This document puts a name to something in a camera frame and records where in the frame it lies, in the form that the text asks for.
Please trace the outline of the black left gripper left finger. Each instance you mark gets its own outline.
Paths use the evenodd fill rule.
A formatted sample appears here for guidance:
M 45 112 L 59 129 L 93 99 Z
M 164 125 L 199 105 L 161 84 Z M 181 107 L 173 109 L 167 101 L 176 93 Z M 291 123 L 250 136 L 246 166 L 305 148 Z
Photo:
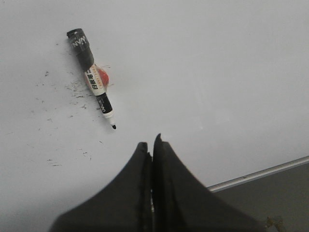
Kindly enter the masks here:
M 151 232 L 152 158 L 138 143 L 120 173 L 99 193 L 60 215 L 52 232 Z

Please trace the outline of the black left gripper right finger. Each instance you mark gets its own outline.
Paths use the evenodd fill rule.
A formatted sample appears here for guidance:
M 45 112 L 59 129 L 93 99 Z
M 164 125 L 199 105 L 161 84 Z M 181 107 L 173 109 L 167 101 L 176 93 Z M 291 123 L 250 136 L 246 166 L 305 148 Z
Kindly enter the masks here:
M 156 232 L 263 232 L 253 217 L 211 193 L 157 135 L 153 152 Z

